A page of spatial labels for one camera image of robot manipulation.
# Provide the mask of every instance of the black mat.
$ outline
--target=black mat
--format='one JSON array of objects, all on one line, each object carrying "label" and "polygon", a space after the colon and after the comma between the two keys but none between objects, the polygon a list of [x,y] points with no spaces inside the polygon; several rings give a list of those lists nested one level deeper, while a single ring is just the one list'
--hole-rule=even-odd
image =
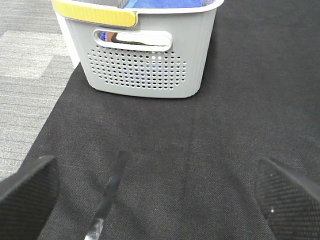
[{"label": "black mat", "polygon": [[317,0],[227,0],[188,99],[99,92],[78,66],[25,160],[60,167],[40,239],[85,237],[120,150],[133,160],[102,240],[275,239],[254,198],[258,159],[320,183],[319,26]]}]

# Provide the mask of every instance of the textured black surface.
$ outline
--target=textured black surface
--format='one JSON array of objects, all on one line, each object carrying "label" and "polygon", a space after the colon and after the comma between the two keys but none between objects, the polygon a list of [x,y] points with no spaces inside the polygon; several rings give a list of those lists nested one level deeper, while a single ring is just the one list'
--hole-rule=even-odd
[{"label": "textured black surface", "polygon": [[0,239],[37,239],[58,194],[58,167],[52,156],[35,159],[0,182]]},{"label": "textured black surface", "polygon": [[320,186],[276,160],[263,159],[256,199],[278,240],[320,239]]},{"label": "textured black surface", "polygon": [[84,239],[125,150],[101,239],[274,240],[254,196],[258,160],[320,183],[319,26],[317,0],[225,1],[188,99],[99,92],[79,66],[25,159],[59,159],[40,239]]}]

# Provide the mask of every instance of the plastic basket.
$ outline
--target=plastic basket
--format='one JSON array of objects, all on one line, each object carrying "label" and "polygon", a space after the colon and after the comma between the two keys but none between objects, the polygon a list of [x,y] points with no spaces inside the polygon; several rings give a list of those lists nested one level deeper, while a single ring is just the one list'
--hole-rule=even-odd
[{"label": "plastic basket", "polygon": [[217,7],[122,8],[126,0],[52,0],[89,84],[100,91],[187,98],[200,88]]}]

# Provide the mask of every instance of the black rubber pad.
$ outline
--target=black rubber pad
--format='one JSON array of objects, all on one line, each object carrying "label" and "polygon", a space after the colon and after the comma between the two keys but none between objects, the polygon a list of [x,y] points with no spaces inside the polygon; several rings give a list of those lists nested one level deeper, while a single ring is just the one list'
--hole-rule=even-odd
[{"label": "black rubber pad", "polygon": [[277,239],[320,239],[319,185],[274,159],[262,159],[255,194]]},{"label": "black rubber pad", "polygon": [[57,161],[43,156],[0,182],[0,239],[36,240],[59,194]]}]

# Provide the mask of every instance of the gray carpet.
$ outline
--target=gray carpet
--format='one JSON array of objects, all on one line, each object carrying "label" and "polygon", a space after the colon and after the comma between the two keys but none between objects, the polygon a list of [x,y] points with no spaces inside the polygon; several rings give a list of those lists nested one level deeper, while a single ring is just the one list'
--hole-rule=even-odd
[{"label": "gray carpet", "polygon": [[21,165],[73,66],[50,0],[0,7],[0,180]]}]

